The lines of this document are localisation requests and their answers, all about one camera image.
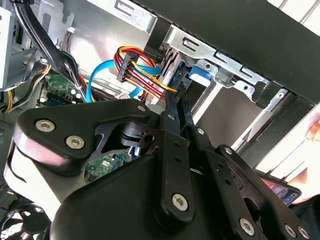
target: smartphone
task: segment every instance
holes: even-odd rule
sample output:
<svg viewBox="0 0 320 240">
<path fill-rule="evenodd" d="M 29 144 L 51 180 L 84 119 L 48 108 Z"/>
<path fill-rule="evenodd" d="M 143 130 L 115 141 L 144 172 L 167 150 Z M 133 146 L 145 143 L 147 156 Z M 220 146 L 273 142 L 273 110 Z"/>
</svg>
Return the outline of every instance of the smartphone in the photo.
<svg viewBox="0 0 320 240">
<path fill-rule="evenodd" d="M 288 184 L 286 184 L 286 182 L 283 182 L 279 179 L 266 175 L 261 176 L 260 174 L 258 174 L 258 176 L 287 206 L 292 204 L 302 194 L 298 188 L 289 186 Z"/>
</svg>

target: cable bundle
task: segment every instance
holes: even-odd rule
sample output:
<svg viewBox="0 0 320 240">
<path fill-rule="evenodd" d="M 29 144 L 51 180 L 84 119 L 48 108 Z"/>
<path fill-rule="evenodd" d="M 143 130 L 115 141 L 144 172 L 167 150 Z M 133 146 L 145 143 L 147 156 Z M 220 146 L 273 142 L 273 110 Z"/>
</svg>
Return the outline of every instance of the cable bundle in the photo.
<svg viewBox="0 0 320 240">
<path fill-rule="evenodd" d="M 141 60 L 144 61 L 148 66 L 153 68 L 156 67 L 155 62 L 151 58 L 147 57 L 140 48 L 126 46 L 120 47 L 113 57 L 114 65 L 118 73 L 122 63 L 124 62 L 126 53 L 129 52 L 138 54 Z M 131 61 L 131 64 L 131 68 L 128 69 L 128 74 L 124 78 L 128 82 L 142 88 L 145 92 L 158 99 L 162 95 L 163 90 L 168 90 L 175 93 L 177 92 L 177 90 L 164 85 L 156 77 L 143 70 L 136 62 Z"/>
</svg>

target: black cover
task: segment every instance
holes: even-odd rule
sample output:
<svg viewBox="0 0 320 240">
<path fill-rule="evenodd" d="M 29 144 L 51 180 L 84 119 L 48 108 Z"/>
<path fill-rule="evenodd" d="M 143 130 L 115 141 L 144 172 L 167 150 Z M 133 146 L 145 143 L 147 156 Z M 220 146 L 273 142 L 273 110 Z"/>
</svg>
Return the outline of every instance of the black cover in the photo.
<svg viewBox="0 0 320 240">
<path fill-rule="evenodd" d="M 313 104 L 320 38 L 266 0 L 137 0 Z"/>
<path fill-rule="evenodd" d="M 156 167 L 156 159 L 145 156 L 74 192 L 58 210 L 50 239 L 223 239 L 215 192 L 204 176 L 194 172 L 194 221 L 178 233 L 160 227 L 153 214 Z"/>
</svg>

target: cooling fan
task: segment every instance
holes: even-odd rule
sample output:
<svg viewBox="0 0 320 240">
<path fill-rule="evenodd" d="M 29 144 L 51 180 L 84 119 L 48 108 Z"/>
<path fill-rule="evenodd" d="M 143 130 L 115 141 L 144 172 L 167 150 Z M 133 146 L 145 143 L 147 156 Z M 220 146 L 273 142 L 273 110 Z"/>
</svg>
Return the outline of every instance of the cooling fan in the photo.
<svg viewBox="0 0 320 240">
<path fill-rule="evenodd" d="M 22 205 L 14 203 L 6 218 L 2 221 L 1 233 L 17 224 L 22 224 L 21 230 L 4 239 L 44 240 L 47 236 L 50 220 L 44 211 L 33 203 Z"/>
</svg>

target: silver screw head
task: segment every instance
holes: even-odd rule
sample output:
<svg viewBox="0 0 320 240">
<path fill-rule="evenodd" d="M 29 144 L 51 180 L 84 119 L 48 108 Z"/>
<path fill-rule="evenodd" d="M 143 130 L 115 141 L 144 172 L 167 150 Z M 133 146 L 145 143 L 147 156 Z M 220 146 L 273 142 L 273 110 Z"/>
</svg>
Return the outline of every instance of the silver screw head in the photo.
<svg viewBox="0 0 320 240">
<path fill-rule="evenodd" d="M 146 109 L 145 109 L 143 106 L 140 106 L 140 105 L 138 105 L 138 109 L 139 109 L 140 111 L 142 111 L 142 112 L 145 112 L 145 111 L 146 111 Z"/>
<path fill-rule="evenodd" d="M 85 141 L 79 136 L 69 136 L 65 140 L 65 143 L 69 148 L 76 150 L 83 149 L 85 146 Z"/>
<path fill-rule="evenodd" d="M 242 230 L 248 234 L 249 236 L 255 235 L 255 229 L 254 226 L 245 218 L 240 219 L 240 226 Z"/>
<path fill-rule="evenodd" d="M 188 201 L 187 199 L 179 193 L 172 196 L 173 205 L 182 212 L 187 211 Z"/>
<path fill-rule="evenodd" d="M 45 59 L 45 58 L 41 58 L 40 59 L 40 63 L 43 64 L 43 65 L 47 65 L 48 64 L 48 60 Z"/>
<path fill-rule="evenodd" d="M 305 238 L 305 239 L 309 239 L 309 234 L 306 232 L 306 230 L 304 230 L 301 226 L 298 226 L 298 230 L 299 232 L 302 234 L 302 236 Z"/>
<path fill-rule="evenodd" d="M 296 232 L 292 229 L 292 227 L 290 227 L 288 224 L 285 224 L 284 225 L 284 228 L 285 228 L 285 230 L 287 231 L 287 233 L 291 236 L 291 237 L 293 237 L 293 238 L 296 238 L 297 237 L 297 234 L 296 234 Z"/>
<path fill-rule="evenodd" d="M 232 155 L 232 151 L 230 148 L 226 147 L 224 148 L 224 150 L 226 151 L 227 154 Z"/>
<path fill-rule="evenodd" d="M 205 134 L 205 131 L 203 131 L 201 128 L 198 128 L 198 133 L 200 133 L 201 135 Z"/>
<path fill-rule="evenodd" d="M 168 117 L 169 117 L 170 119 L 172 119 L 172 120 L 175 120 L 175 119 L 176 119 L 174 116 L 172 116 L 172 115 L 170 115 L 170 114 L 168 114 Z"/>
<path fill-rule="evenodd" d="M 35 127 L 41 132 L 49 133 L 56 129 L 55 124 L 49 120 L 39 120 L 35 123 Z"/>
<path fill-rule="evenodd" d="M 283 92 L 280 92 L 276 97 L 277 97 L 278 99 L 283 99 L 284 96 L 285 96 L 285 94 L 284 94 Z"/>
</svg>

